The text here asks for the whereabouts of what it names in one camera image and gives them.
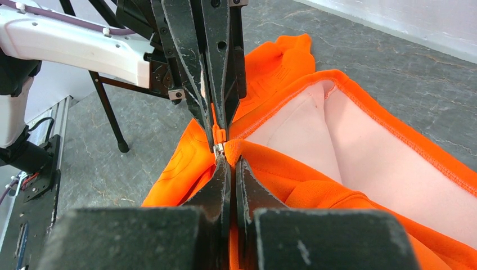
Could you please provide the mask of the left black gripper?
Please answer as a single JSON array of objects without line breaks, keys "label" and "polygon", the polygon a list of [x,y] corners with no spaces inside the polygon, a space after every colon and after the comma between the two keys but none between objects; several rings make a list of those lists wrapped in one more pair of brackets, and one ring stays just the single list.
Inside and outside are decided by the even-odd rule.
[{"label": "left black gripper", "polygon": [[[199,50],[190,1],[123,0],[115,4],[117,21],[148,39],[154,48],[153,52],[145,54],[145,60],[151,64],[149,94],[177,105],[185,100],[186,88],[188,108],[204,130],[208,149],[212,152],[212,112],[206,93],[203,93],[207,87],[204,59]],[[215,118],[218,126],[226,129],[226,72],[229,82],[226,96],[237,93],[239,98],[245,98],[247,93],[241,9],[248,1],[229,1],[229,7],[227,1],[202,1],[201,5]],[[229,36],[231,48],[227,67]]]}]

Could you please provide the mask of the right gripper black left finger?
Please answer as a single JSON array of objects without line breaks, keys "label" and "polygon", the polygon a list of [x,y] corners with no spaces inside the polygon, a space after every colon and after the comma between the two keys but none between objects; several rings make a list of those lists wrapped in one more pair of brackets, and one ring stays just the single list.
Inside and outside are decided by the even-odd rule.
[{"label": "right gripper black left finger", "polygon": [[228,269],[231,168],[178,207],[83,208],[65,213],[39,269]]}]

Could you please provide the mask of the orange jacket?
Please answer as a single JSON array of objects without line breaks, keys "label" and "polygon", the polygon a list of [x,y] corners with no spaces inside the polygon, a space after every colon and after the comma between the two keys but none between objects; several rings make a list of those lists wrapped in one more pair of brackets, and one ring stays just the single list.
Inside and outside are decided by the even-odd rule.
[{"label": "orange jacket", "polygon": [[388,212],[421,269],[475,269],[476,173],[342,71],[317,71],[311,45],[283,35],[245,57],[230,139],[214,130],[232,171],[246,159],[290,208]]}]

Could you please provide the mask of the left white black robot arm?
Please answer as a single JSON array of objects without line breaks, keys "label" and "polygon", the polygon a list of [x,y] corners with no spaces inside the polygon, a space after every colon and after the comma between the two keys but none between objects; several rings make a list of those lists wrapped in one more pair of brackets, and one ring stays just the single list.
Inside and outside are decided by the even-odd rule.
[{"label": "left white black robot arm", "polygon": [[121,152],[129,150],[104,84],[187,102],[213,148],[246,97],[241,9],[247,1],[105,1],[106,25],[34,1],[1,2],[1,165],[29,174],[52,156],[28,141],[26,101],[43,61],[88,70]]}]

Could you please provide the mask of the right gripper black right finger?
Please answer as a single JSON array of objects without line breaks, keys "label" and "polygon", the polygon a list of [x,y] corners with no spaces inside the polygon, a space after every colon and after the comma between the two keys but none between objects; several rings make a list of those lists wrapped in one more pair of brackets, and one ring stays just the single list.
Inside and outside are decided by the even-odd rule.
[{"label": "right gripper black right finger", "polygon": [[398,221],[378,210],[292,209],[244,158],[236,164],[238,263],[243,269],[419,269]]}]

